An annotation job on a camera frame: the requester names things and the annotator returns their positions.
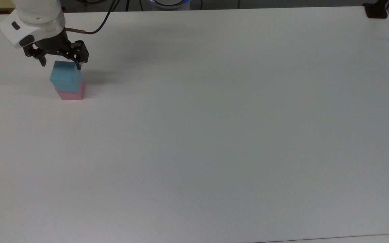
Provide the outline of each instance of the blue block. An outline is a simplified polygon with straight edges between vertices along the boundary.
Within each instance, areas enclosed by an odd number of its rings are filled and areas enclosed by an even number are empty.
[[[74,62],[55,61],[50,79],[56,90],[77,92],[81,77],[82,73],[77,70]]]

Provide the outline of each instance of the pink block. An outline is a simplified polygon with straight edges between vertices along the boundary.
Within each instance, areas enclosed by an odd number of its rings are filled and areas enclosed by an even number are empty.
[[[56,90],[58,95],[61,97],[61,100],[82,100],[83,91],[85,89],[85,83],[83,80],[80,80],[79,90],[77,92],[69,92],[69,91],[59,91]]]

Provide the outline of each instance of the black bracket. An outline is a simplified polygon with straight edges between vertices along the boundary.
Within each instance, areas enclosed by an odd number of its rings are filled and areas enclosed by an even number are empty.
[[[386,19],[388,17],[385,8],[387,2],[388,0],[378,0],[376,3],[364,3],[367,17],[370,19]]]
[[[55,37],[40,40],[34,44],[37,46],[37,49],[31,43],[24,46],[23,51],[27,57],[34,57],[39,60],[42,66],[46,66],[46,54],[59,55],[74,61],[77,70],[80,70],[82,63],[88,62],[89,52],[86,49],[85,43],[81,40],[71,43],[65,31]]]

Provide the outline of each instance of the cable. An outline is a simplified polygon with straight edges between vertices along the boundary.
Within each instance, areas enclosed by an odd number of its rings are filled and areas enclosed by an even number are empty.
[[[120,0],[118,0],[118,1],[116,2],[115,6],[114,6],[114,9],[112,9],[112,12],[115,11],[116,6],[118,6],[119,1],[120,1]]]
[[[105,25],[105,23],[106,23],[106,20],[108,20],[109,14],[111,14],[111,11],[112,11],[112,8],[114,7],[115,1],[116,1],[116,0],[113,0],[113,1],[112,1],[111,7],[109,8],[109,11],[108,11],[108,14],[106,14],[106,17],[105,17],[105,19],[103,20],[103,22],[102,22],[102,24],[100,25],[100,27],[99,27],[98,29],[96,29],[95,31],[93,31],[93,32],[86,32],[86,31],[85,31],[84,34],[95,34],[95,33],[99,32],[100,29],[102,29],[103,25]]]
[[[91,5],[93,5],[93,4],[102,3],[102,2],[104,2],[106,0],[98,0],[98,1],[95,1],[95,2],[88,2],[87,0],[75,0],[75,1],[78,2],[78,3],[82,3],[82,4],[91,4]]]
[[[129,5],[130,5],[130,0],[127,0],[127,4],[125,4],[125,12],[128,12],[128,6]]]

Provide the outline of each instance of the floor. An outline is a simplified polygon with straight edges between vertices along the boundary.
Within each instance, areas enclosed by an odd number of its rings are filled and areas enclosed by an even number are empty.
[[[99,4],[85,5],[77,0],[60,0],[65,12],[105,12],[108,11],[111,0],[104,0]],[[238,0],[202,0],[202,9],[236,9]],[[241,0],[240,8],[286,8],[286,7],[321,7],[321,6],[361,6],[363,3],[374,3],[376,0]],[[127,0],[121,0],[116,11],[125,11]],[[149,0],[132,0],[128,11],[151,11]],[[201,0],[192,0],[192,10],[199,10]]]

